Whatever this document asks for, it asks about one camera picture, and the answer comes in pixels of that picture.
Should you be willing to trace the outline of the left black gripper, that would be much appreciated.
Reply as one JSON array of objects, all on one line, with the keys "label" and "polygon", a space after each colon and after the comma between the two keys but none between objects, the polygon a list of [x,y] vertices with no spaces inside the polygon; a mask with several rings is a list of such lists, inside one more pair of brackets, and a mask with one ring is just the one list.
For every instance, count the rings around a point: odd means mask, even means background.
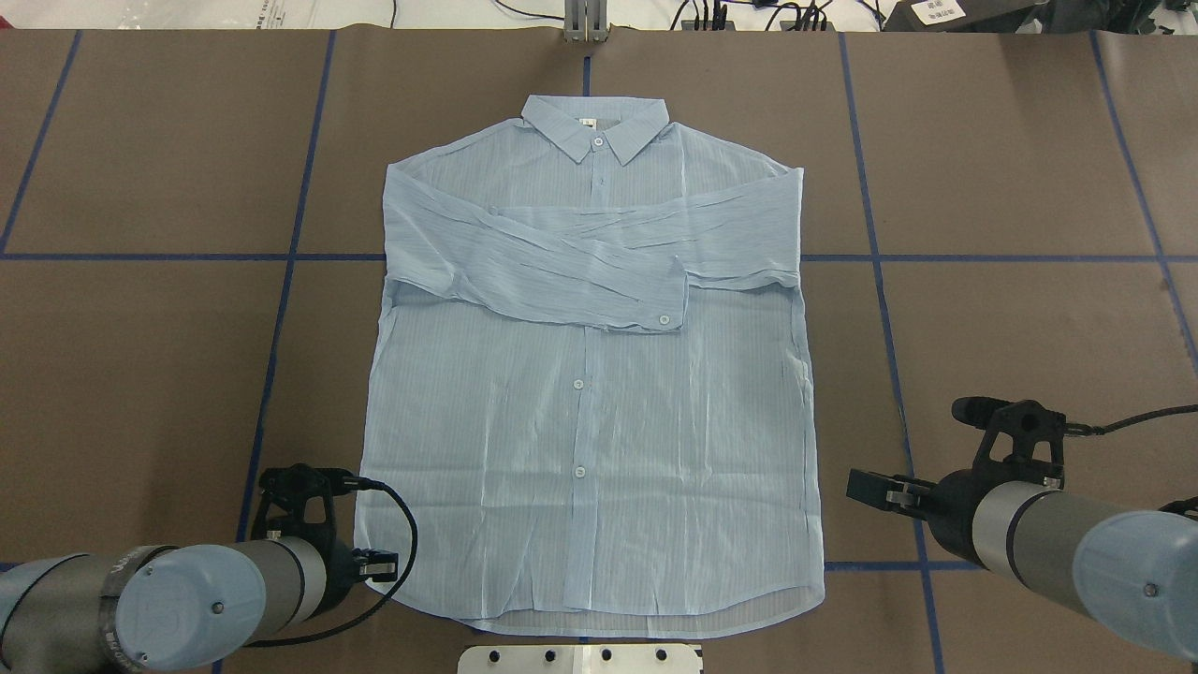
[{"label": "left black gripper", "polygon": [[397,583],[401,575],[398,553],[386,549],[351,549],[341,540],[333,541],[323,563],[326,581],[317,614],[340,606],[357,583]]}]

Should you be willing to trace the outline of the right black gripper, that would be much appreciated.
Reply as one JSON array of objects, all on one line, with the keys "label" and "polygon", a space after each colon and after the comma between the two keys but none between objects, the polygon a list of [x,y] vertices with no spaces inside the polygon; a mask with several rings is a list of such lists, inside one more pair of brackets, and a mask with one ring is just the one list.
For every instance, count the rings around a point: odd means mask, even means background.
[{"label": "right black gripper", "polygon": [[928,479],[853,468],[846,496],[883,512],[925,520],[942,548],[984,567],[972,533],[978,508],[993,487],[990,474],[978,469],[954,470],[934,486]]}]

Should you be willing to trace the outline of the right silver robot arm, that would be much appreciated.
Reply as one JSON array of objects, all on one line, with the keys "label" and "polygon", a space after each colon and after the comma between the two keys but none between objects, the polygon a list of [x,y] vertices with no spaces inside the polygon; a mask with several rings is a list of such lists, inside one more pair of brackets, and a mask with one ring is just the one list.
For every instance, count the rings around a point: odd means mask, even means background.
[{"label": "right silver robot arm", "polygon": [[851,470],[848,498],[921,520],[942,548],[1143,648],[1197,657],[1197,524],[1041,481]]}]

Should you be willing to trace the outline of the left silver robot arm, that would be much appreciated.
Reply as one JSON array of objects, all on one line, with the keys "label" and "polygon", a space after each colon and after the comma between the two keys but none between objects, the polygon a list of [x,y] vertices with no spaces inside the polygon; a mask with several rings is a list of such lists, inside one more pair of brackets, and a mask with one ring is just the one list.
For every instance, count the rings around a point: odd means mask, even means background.
[{"label": "left silver robot arm", "polygon": [[359,583],[399,585],[411,561],[385,549],[329,553],[303,538],[73,553],[4,571],[5,673],[200,668],[334,609]]}]

